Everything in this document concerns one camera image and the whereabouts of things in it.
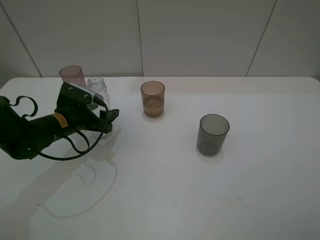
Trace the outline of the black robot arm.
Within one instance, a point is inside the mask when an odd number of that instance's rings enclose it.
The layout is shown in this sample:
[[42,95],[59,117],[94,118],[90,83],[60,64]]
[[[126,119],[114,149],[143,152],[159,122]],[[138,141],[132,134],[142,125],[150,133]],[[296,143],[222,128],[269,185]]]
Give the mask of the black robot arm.
[[42,150],[61,139],[70,142],[69,136],[74,133],[83,137],[82,131],[98,132],[101,136],[108,134],[119,113],[118,109],[109,110],[103,104],[96,116],[87,104],[60,95],[54,113],[27,120],[27,114],[19,116],[10,100],[1,96],[0,148],[16,160],[31,160],[38,155],[58,160],[58,157],[44,155]]

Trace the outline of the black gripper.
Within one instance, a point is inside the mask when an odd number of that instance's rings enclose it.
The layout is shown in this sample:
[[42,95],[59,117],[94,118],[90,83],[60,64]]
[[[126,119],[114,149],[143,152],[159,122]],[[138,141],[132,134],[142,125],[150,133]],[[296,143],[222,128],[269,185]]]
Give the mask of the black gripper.
[[113,121],[119,116],[119,109],[100,110],[99,116],[92,107],[105,107],[93,100],[58,99],[54,113],[49,116],[49,133],[53,137],[67,137],[78,131],[92,131],[109,134],[113,131]]

